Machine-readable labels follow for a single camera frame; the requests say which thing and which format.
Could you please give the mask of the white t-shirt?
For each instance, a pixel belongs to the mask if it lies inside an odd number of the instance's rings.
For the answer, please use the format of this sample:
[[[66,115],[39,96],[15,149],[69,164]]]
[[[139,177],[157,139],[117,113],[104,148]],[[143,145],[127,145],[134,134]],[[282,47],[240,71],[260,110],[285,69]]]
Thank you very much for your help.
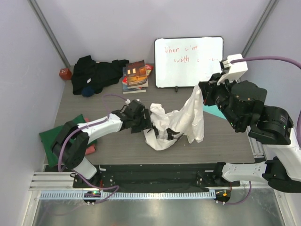
[[[143,131],[145,142],[156,151],[163,151],[186,136],[191,144],[204,139],[203,95],[196,85],[180,110],[166,113],[161,104],[150,105],[151,129]]]

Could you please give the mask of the blue Nineteen Eighty-Four book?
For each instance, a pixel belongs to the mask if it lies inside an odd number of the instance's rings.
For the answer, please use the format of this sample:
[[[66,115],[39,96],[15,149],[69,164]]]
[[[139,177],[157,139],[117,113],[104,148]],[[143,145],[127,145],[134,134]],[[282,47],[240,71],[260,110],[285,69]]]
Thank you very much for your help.
[[[123,79],[122,79],[122,89],[123,89],[123,94],[130,94],[130,93],[141,93],[141,92],[146,92],[146,87],[141,87],[141,88],[129,88],[127,86],[127,77],[126,77],[126,68],[123,67]]]

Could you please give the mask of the brown Edward Tulane book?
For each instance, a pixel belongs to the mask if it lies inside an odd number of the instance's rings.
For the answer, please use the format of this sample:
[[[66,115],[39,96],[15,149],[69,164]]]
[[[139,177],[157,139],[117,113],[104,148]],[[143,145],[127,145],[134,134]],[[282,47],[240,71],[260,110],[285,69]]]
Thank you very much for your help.
[[[148,87],[145,61],[126,64],[127,86],[130,89]]]

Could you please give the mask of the red Treehouse book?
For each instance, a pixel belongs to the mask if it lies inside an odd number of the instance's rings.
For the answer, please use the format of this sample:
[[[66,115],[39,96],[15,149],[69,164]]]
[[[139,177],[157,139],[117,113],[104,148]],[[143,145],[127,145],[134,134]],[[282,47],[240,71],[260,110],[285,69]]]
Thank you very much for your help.
[[[146,64],[146,65],[145,65],[145,68],[146,68],[146,75],[147,75],[147,77],[149,77],[149,75],[151,74],[151,72],[152,72],[154,66],[151,65],[151,64]]]

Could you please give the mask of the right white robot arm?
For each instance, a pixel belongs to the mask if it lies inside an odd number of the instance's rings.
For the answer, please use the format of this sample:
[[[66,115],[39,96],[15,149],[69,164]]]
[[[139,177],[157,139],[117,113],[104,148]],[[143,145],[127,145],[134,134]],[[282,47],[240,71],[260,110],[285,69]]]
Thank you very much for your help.
[[[301,191],[301,151],[288,112],[264,104],[267,91],[252,82],[218,84],[219,73],[199,82],[205,106],[217,106],[236,133],[248,136],[275,153],[271,160],[254,164],[218,162],[205,180],[214,186],[236,181],[267,183],[284,193]]]

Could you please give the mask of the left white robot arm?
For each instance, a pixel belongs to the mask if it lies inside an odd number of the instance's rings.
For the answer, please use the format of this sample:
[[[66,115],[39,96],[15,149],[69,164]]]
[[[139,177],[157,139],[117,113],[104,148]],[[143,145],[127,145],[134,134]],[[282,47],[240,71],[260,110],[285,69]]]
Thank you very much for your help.
[[[100,176],[96,167],[85,157],[87,146],[108,134],[130,129],[138,133],[151,129],[150,111],[138,100],[126,101],[118,110],[107,116],[86,123],[65,123],[51,145],[52,153],[58,158],[58,170],[73,170],[84,178],[88,187],[99,185]]]

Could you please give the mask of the teal cutting board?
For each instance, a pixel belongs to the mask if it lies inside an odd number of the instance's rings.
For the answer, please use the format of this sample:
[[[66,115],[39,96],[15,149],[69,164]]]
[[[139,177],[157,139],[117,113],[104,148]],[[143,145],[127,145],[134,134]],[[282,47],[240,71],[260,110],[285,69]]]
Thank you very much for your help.
[[[215,105],[213,105],[213,106],[203,105],[203,110],[204,110],[204,112],[207,112],[207,113],[209,113],[211,115],[220,117],[222,119],[226,119],[225,116],[223,115],[223,113]]]

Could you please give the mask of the white whiteboard with writing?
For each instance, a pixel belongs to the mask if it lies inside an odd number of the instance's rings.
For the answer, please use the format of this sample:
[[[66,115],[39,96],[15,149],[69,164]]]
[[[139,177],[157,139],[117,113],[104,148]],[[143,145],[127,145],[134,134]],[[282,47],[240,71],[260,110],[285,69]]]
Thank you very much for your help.
[[[193,87],[220,73],[223,37],[160,38],[154,41],[158,88]]]

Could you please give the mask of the folded pink t-shirt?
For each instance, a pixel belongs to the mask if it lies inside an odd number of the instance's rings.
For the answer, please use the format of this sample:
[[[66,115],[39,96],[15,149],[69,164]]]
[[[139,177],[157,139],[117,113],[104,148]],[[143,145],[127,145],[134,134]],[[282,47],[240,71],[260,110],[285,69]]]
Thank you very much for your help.
[[[86,148],[86,152],[85,152],[85,155],[90,155],[90,154],[93,154],[95,151],[96,151],[96,144],[97,144],[97,141],[93,141],[91,142],[88,147]]]

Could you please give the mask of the black t-shirt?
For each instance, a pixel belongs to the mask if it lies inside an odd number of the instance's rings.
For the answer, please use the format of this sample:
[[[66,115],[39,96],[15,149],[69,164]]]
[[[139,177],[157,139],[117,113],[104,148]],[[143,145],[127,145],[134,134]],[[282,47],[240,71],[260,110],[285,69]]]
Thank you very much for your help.
[[[128,63],[126,59],[98,63],[90,55],[79,58],[71,77],[72,93],[81,95],[82,89],[87,86],[91,86],[95,94],[101,93],[103,88],[119,83],[123,67]]]

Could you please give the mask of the red cube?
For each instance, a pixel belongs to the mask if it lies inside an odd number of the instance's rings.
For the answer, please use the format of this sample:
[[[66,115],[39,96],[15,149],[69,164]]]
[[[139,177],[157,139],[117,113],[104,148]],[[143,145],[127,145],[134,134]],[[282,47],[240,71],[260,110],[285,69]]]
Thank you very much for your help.
[[[61,79],[68,81],[71,80],[72,72],[69,68],[62,68],[59,72],[59,76],[61,77]]]

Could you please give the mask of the folded green t-shirt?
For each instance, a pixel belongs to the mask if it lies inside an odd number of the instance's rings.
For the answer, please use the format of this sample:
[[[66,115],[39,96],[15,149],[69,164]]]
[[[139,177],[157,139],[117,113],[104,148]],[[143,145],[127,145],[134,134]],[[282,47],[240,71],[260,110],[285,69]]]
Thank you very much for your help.
[[[72,120],[74,123],[85,123],[90,122],[88,117],[84,117],[82,114],[78,115]],[[51,145],[53,144],[55,138],[62,130],[63,125],[57,126],[53,129],[47,130],[45,132],[39,133],[41,142],[43,144],[49,167],[57,166],[58,164],[58,157],[56,157],[51,151]]]

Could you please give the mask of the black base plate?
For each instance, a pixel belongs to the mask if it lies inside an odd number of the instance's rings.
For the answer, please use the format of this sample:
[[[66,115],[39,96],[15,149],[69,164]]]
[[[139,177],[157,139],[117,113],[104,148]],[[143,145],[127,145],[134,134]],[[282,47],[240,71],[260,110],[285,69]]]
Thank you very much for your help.
[[[206,192],[210,187],[239,186],[221,177],[221,166],[205,164],[120,164],[97,165],[91,179],[74,175],[75,188],[100,187],[120,193],[191,193]]]

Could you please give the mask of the right aluminium frame post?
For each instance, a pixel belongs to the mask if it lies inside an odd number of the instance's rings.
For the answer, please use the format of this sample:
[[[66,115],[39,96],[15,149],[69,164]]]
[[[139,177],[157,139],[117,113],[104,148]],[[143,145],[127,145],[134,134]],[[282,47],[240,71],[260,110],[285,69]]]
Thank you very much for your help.
[[[269,17],[273,13],[274,9],[276,8],[277,4],[279,3],[279,0],[269,0],[263,13],[261,14],[257,24],[255,25],[245,47],[243,48],[242,51],[242,57],[246,57],[247,54],[249,53],[251,47],[259,37],[260,33],[262,32],[265,24],[267,23]]]

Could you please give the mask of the aluminium frame post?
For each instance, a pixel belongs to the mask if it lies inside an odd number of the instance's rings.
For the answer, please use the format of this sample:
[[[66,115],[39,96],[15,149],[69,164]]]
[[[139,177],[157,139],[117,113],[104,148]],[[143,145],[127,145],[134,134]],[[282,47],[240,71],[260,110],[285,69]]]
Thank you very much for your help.
[[[41,23],[42,28],[44,29],[45,33],[47,34],[48,38],[50,39],[51,43],[53,44],[56,52],[58,53],[60,59],[64,63],[65,67],[70,68],[71,65],[61,48],[55,34],[53,33],[47,19],[45,18],[42,10],[40,9],[36,0],[28,0],[29,5],[31,6],[33,12],[35,13],[36,17],[38,18],[39,22]]]
[[[243,48],[242,51],[242,57],[246,57],[247,54],[249,53],[251,47],[259,37],[260,33],[262,32],[265,24],[267,23],[269,17],[273,13],[274,9],[276,8],[277,4],[279,3],[279,0],[269,0],[263,13],[261,14],[257,24],[255,25],[245,47]]]

